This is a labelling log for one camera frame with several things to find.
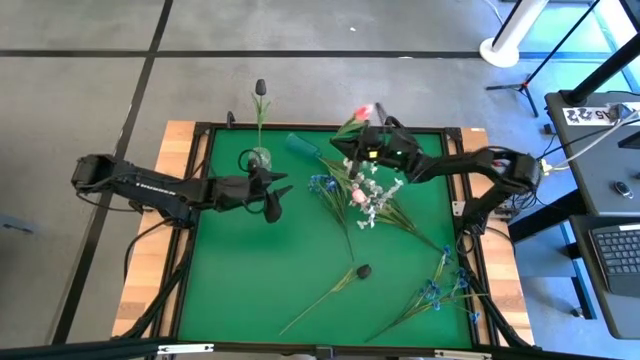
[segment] gray floor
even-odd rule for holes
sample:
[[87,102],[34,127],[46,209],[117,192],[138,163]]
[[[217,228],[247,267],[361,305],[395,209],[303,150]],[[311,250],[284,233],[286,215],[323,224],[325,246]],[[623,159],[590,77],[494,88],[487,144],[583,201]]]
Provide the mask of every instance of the gray floor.
[[[0,49],[146,49],[162,4],[5,0],[0,2]],[[498,4],[503,17],[511,6]],[[584,10],[550,6],[522,49],[548,51],[558,39],[548,29],[570,27]],[[475,51],[498,28],[481,0],[182,0],[175,1],[161,48]],[[608,48],[589,18],[563,50]],[[112,152],[142,63],[0,58],[0,160],[6,170],[0,213],[41,229],[36,236],[0,229],[0,347],[46,341],[92,210],[69,185],[75,160]],[[538,63],[498,69],[482,60],[158,59],[127,159],[153,166],[170,119],[221,121],[233,110],[240,121],[250,121],[249,93],[259,77],[268,83],[272,121],[338,123],[358,105],[381,101],[408,125],[484,127],[494,144],[540,154],[549,141],[540,134],[548,119],[534,119],[526,99],[515,92],[483,90],[522,81]],[[531,85],[539,109],[545,93],[575,86],[596,67],[551,62]],[[628,89],[621,75],[605,87]],[[561,157],[554,154],[550,161]],[[573,187],[569,172],[558,173],[545,179],[540,197],[550,201]],[[124,249],[138,221],[134,215],[109,214],[71,341],[109,336]],[[636,343],[612,339],[601,321],[577,322],[536,295],[566,295],[571,302],[570,284],[527,280],[524,286],[534,335],[544,348],[603,355],[599,351],[614,346],[621,349],[615,356],[624,358],[640,353]],[[542,316],[556,321],[542,321]],[[587,328],[583,336],[573,335]]]

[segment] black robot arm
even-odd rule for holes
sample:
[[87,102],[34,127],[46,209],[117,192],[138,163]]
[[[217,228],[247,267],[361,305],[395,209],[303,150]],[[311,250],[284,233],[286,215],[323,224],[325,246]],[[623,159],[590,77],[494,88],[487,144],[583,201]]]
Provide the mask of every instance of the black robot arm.
[[[251,213],[263,213],[269,223],[280,218],[279,199],[292,187],[268,192],[272,182],[286,174],[271,173],[250,163],[246,176],[215,176],[204,179],[178,179],[111,155],[87,155],[78,160],[71,179],[78,194],[110,191],[131,200],[140,208],[158,210],[173,226],[190,228],[195,223],[193,210],[219,212],[244,207]],[[260,210],[249,205],[262,202]]]
[[423,183],[442,175],[485,175],[493,187],[482,197],[467,200],[459,217],[468,233],[484,234],[491,211],[514,194],[534,191],[540,180],[540,169],[530,155],[503,147],[485,147],[470,153],[431,157],[424,154],[396,118],[388,117],[386,125],[371,127],[367,121],[358,131],[331,139],[333,146],[352,161],[350,178],[355,177],[363,161],[402,171],[409,183]]

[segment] pink flower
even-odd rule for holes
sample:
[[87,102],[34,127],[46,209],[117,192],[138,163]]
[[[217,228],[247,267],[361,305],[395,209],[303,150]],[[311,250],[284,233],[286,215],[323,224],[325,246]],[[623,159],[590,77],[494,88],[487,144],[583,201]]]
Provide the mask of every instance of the pink flower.
[[358,204],[362,204],[367,201],[367,195],[365,195],[364,191],[361,189],[353,190],[351,196],[353,197],[353,201]]
[[353,117],[357,122],[363,122],[365,120],[369,120],[369,116],[373,112],[373,105],[368,104],[358,108],[355,113],[353,113]]

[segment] keyboard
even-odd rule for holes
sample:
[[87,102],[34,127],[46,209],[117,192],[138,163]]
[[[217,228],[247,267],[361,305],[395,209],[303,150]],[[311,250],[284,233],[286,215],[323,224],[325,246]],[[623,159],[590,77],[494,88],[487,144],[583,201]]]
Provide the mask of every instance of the keyboard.
[[640,224],[590,231],[610,292],[640,297]]

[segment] green mat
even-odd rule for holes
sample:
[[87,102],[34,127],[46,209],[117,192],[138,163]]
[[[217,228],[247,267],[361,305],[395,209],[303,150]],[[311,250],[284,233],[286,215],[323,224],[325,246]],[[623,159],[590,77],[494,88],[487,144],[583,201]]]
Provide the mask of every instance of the green mat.
[[[414,292],[432,278],[440,254],[391,225],[361,230],[365,215],[348,211],[356,264],[370,264],[369,278],[333,294],[285,334],[278,333],[338,282],[351,267],[340,226],[308,190],[311,175],[324,166],[285,147],[291,131],[263,130],[262,144],[274,172],[289,176],[273,188],[292,184],[281,200],[283,215],[267,224],[262,215],[242,209],[203,212],[185,294],[178,338],[185,341],[303,343],[470,348],[468,314],[453,305],[427,311],[371,342],[365,339],[391,323]],[[332,132],[293,131],[320,147],[324,156],[343,157],[329,144]],[[439,135],[416,138],[425,153],[442,154]],[[218,175],[239,174],[238,154],[257,144],[256,130],[217,130],[211,166]],[[393,178],[380,168],[384,188]],[[451,204],[445,177],[403,186],[396,198],[419,228],[439,246],[454,245]],[[445,268],[441,285],[452,283],[458,260]],[[463,301],[458,306],[464,307]]]

